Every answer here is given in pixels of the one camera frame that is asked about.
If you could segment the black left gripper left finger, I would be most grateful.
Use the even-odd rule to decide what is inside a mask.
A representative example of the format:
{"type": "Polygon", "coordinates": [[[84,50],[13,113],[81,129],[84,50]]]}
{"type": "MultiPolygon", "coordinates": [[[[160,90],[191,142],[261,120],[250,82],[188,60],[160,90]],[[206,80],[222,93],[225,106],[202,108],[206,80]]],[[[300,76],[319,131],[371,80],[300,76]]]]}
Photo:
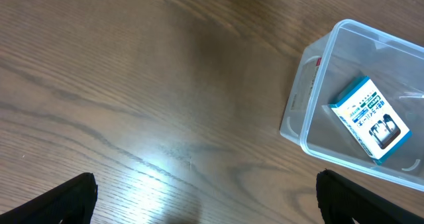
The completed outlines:
{"type": "Polygon", "coordinates": [[[1,224],[90,224],[97,191],[95,176],[82,173],[1,214],[1,224]]]}

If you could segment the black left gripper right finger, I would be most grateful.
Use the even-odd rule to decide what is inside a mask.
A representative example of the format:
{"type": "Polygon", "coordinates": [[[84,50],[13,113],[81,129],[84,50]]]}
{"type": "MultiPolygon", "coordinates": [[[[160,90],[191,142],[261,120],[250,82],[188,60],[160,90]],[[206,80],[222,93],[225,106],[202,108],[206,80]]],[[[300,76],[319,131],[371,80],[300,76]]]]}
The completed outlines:
{"type": "Polygon", "coordinates": [[[318,207],[325,223],[423,224],[423,218],[332,170],[317,175],[318,207]]]}

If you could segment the blue white product box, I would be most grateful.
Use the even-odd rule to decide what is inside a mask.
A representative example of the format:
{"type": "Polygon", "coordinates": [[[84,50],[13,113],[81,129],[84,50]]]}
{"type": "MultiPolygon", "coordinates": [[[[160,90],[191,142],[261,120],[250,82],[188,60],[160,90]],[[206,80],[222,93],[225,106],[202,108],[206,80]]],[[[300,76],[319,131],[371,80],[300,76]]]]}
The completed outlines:
{"type": "Polygon", "coordinates": [[[410,129],[368,76],[352,81],[329,107],[377,165],[411,136],[410,129]]]}

